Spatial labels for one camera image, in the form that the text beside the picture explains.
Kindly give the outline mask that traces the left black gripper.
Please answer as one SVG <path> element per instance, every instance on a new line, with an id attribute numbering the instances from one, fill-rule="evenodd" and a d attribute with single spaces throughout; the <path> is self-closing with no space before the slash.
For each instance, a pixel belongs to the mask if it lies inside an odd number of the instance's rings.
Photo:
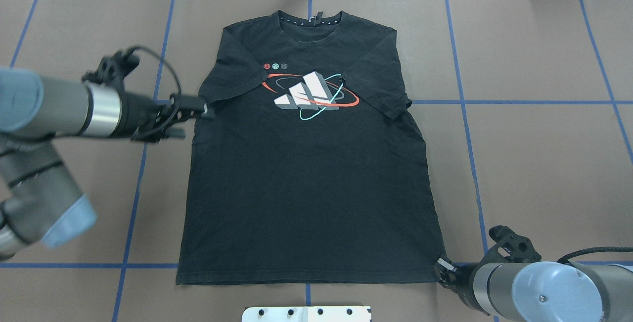
<path id="1" fill-rule="evenodd" d="M 156 130 L 167 118 L 170 121 L 188 121 L 212 119 L 216 116 L 214 108 L 203 97 L 173 93 L 170 100 L 170 105 L 160 105 L 148 96 L 122 93 L 118 137 L 158 142 L 168 137 L 165 129 Z"/>

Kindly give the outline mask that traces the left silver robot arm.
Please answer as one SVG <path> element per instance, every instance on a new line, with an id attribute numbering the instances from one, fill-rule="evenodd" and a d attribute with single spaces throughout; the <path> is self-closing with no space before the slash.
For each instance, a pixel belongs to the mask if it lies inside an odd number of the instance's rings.
<path id="1" fill-rule="evenodd" d="M 59 138 L 159 142 L 184 138 L 175 125 L 208 117 L 199 96 L 167 103 L 127 92 L 124 78 L 88 73 L 80 82 L 1 68 L 1 259 L 42 243 L 57 248 L 90 230 L 97 213 L 52 142 Z"/>

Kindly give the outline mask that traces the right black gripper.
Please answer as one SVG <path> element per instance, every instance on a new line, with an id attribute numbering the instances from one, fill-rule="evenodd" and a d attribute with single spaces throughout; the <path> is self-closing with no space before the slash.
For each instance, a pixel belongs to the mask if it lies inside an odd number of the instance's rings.
<path id="1" fill-rule="evenodd" d="M 434 270 L 441 286 L 456 293 L 468 308 L 478 307 L 472 284 L 475 268 L 477 264 L 455 266 L 447 257 L 438 257 L 434 262 Z"/>

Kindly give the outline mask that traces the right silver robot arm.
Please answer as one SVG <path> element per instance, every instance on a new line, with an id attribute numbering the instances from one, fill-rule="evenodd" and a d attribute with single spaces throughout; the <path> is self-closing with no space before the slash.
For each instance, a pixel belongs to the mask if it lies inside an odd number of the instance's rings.
<path id="1" fill-rule="evenodd" d="M 624 264 L 434 264 L 468 308 L 513 322 L 630 322 L 633 273 Z"/>

